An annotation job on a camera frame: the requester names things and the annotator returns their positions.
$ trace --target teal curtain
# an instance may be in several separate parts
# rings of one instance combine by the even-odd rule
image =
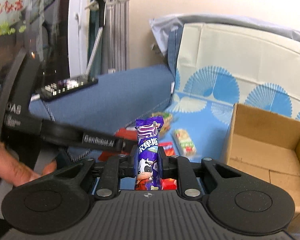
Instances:
[[[92,53],[94,41],[98,33],[98,29],[99,29],[99,11],[90,11],[88,61],[91,57],[91,53]],[[101,44],[102,44],[102,37],[91,68],[91,76],[95,76],[95,77],[101,74],[101,47],[102,47]]]

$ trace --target smartphone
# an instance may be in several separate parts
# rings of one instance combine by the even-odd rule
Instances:
[[[98,78],[82,75],[46,85],[38,89],[36,93],[43,101],[52,101],[97,83]]]

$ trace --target ribbed gray surface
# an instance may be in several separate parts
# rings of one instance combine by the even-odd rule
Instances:
[[[175,191],[129,191],[98,201],[91,213],[63,232],[34,236],[15,229],[2,240],[288,240],[284,232],[271,236],[243,236],[215,223],[197,201],[181,199]]]

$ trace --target silver screw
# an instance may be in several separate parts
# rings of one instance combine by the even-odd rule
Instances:
[[[200,195],[200,191],[195,189],[195,188],[189,188],[185,191],[185,194],[188,196],[188,197],[197,197]]]
[[[97,190],[97,195],[100,197],[109,197],[112,194],[112,190],[108,188],[101,188]]]

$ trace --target purple snack package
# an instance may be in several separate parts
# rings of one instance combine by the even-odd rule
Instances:
[[[136,120],[139,167],[135,190],[161,190],[158,171],[158,137],[162,126],[162,116]]]

